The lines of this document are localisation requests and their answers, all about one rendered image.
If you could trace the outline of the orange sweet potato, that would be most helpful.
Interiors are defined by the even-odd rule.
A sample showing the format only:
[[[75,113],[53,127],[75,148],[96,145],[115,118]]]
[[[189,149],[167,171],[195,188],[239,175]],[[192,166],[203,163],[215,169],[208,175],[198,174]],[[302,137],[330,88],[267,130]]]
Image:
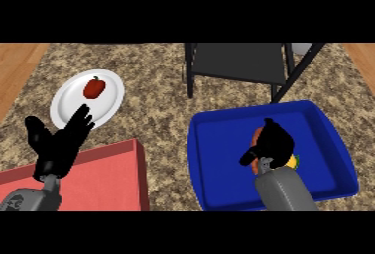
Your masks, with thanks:
[[[260,127],[260,128],[255,130],[255,133],[254,133],[254,136],[252,136],[252,145],[251,145],[251,147],[254,147],[254,146],[257,145],[257,141],[258,141],[258,137],[260,137],[261,132],[263,132],[263,128],[264,128],[264,127]],[[255,159],[252,160],[251,167],[252,167],[252,172],[254,172],[254,174],[257,175],[257,174],[258,174],[258,158],[255,158]]]

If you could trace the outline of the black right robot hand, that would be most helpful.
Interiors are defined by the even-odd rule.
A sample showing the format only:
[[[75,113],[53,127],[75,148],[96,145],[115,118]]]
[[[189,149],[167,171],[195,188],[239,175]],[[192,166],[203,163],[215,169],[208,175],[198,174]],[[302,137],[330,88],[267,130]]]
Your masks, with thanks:
[[[270,168],[282,167],[289,159],[294,149],[294,141],[271,118],[265,118],[257,143],[249,147],[240,158],[240,165],[246,166],[260,158],[271,158]]]

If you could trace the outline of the pale grey rounded object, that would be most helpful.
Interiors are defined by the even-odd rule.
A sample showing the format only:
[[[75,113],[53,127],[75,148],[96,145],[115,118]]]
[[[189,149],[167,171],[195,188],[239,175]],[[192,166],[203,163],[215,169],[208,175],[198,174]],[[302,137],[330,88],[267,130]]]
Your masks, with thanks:
[[[311,46],[311,43],[292,43],[291,50],[295,54],[304,55],[310,46]]]

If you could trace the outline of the red bell pepper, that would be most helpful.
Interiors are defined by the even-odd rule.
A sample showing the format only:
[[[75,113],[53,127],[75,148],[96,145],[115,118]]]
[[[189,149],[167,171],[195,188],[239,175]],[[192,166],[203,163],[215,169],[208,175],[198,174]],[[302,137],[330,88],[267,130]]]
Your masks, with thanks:
[[[105,81],[94,77],[84,88],[85,99],[97,99],[105,90]]]

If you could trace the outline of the blue rectangular tray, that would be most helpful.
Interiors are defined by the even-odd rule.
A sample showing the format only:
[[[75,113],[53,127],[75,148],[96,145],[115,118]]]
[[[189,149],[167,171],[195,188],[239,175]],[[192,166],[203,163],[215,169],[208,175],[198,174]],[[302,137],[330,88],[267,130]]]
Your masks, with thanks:
[[[292,101],[198,113],[190,120],[187,160],[193,189],[206,211],[263,210],[255,174],[240,165],[257,128],[273,119],[294,141],[295,172],[316,201],[358,193],[350,154],[313,102]]]

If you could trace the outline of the red cutting board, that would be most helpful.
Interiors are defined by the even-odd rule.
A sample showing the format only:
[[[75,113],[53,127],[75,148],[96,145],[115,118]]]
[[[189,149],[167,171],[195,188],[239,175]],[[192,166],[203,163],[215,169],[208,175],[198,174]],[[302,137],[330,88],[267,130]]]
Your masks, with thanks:
[[[0,172],[0,203],[13,190],[43,188],[34,170],[31,164]],[[144,153],[136,139],[79,152],[59,194],[59,211],[149,209]]]

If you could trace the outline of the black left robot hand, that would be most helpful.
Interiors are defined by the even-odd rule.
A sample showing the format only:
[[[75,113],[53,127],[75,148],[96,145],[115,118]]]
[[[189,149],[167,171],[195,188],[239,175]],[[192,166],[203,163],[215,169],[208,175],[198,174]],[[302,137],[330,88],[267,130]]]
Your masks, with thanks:
[[[25,118],[25,127],[28,144],[38,155],[32,177],[40,182],[48,174],[60,179],[71,171],[81,145],[94,127],[90,108],[85,104],[79,107],[66,127],[54,134],[35,116]]]

